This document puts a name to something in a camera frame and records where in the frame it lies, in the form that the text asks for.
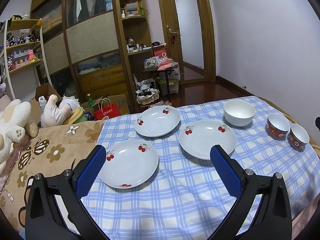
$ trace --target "silver bolt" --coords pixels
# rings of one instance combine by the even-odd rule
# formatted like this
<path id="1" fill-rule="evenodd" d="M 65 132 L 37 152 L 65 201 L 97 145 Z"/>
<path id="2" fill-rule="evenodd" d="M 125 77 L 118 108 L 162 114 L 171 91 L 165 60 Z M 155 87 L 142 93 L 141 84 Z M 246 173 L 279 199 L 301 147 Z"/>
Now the silver bolt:
<path id="1" fill-rule="evenodd" d="M 279 172 L 277 172 L 277 173 L 276 173 L 276 177 L 277 177 L 278 179 L 282 179 L 282 174 L 279 173 Z"/>
<path id="2" fill-rule="evenodd" d="M 246 170 L 245 170 L 245 173 L 246 173 L 247 175 L 251 176 L 251 175 L 253 175 L 253 170 L 251 170 L 251 169 L 246 169 Z"/>
<path id="3" fill-rule="evenodd" d="M 41 174 L 41 173 L 37 173 L 37 174 L 35 175 L 35 179 L 36 179 L 36 180 L 41 179 L 41 177 L 42 177 L 42 174 Z"/>
<path id="4" fill-rule="evenodd" d="M 71 173 L 72 173 L 72 170 L 68 169 L 63 172 L 63 175 L 67 177 L 67 176 L 70 176 Z"/>

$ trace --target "red patterned bowl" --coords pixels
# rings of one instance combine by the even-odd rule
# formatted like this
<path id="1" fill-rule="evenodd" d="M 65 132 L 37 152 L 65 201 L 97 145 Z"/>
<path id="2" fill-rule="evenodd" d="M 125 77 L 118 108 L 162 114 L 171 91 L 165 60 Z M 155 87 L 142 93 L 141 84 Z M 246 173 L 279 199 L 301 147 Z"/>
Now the red patterned bowl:
<path id="1" fill-rule="evenodd" d="M 289 132 L 290 124 L 282 115 L 271 113 L 268 115 L 267 128 L 272 135 L 282 137 Z"/>
<path id="2" fill-rule="evenodd" d="M 302 148 L 310 141 L 310 137 L 301 125 L 293 123 L 290 129 L 290 141 L 294 147 Z"/>

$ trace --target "baseboard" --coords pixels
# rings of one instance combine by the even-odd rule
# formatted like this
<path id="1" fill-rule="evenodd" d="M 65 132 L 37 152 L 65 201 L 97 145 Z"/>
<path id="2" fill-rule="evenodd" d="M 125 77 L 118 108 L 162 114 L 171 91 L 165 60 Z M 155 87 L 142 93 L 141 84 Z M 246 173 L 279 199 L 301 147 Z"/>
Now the baseboard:
<path id="1" fill-rule="evenodd" d="M 254 94 L 248 92 L 247 90 L 243 89 L 242 87 L 239 87 L 238 85 L 232 83 L 231 81 L 229 81 L 221 76 L 216 76 L 216 82 L 221 83 L 221 85 L 223 87 L 231 88 L 232 92 L 237 92 L 240 96 L 243 96 L 243 97 L 254 96 Z"/>
<path id="2" fill-rule="evenodd" d="M 192 65 L 192 64 L 190 64 L 188 62 L 185 62 L 185 61 L 183 62 L 183 66 L 188 68 L 188 69 L 191 69 L 192 71 L 194 71 L 194 72 L 196 72 L 196 73 L 198 73 L 198 74 L 200 74 L 202 76 L 204 76 L 204 69 L 202 69 L 200 67 Z"/>

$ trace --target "bowl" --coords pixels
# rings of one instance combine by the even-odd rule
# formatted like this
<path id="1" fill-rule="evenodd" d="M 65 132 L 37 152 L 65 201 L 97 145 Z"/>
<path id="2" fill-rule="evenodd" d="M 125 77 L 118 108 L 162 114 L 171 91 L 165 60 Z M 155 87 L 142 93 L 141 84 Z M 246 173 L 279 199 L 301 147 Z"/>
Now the bowl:
<path id="1" fill-rule="evenodd" d="M 282 137 L 290 130 L 289 121 L 280 114 L 271 113 L 267 118 L 267 129 L 276 136 Z"/>
<path id="2" fill-rule="evenodd" d="M 244 100 L 233 99 L 223 105 L 224 117 L 234 126 L 242 127 L 248 125 L 255 113 L 254 107 Z"/>
<path id="3" fill-rule="evenodd" d="M 302 148 L 310 141 L 310 137 L 301 125 L 293 123 L 290 129 L 290 141 L 295 147 Z"/>

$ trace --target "red gift bag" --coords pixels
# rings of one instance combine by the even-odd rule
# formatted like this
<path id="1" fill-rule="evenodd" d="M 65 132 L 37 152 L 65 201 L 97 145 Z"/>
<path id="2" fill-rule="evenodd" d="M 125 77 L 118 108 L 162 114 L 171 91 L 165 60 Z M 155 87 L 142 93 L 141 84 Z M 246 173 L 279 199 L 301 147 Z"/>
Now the red gift bag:
<path id="1" fill-rule="evenodd" d="M 110 105 L 103 107 L 103 101 L 107 102 L 107 100 L 109 101 Z M 121 115 L 119 106 L 116 104 L 112 104 L 108 98 L 103 98 L 100 101 L 101 101 L 101 108 L 100 108 L 100 102 L 99 102 L 98 103 L 99 110 L 93 113 L 96 120 L 107 120 L 112 117 Z"/>

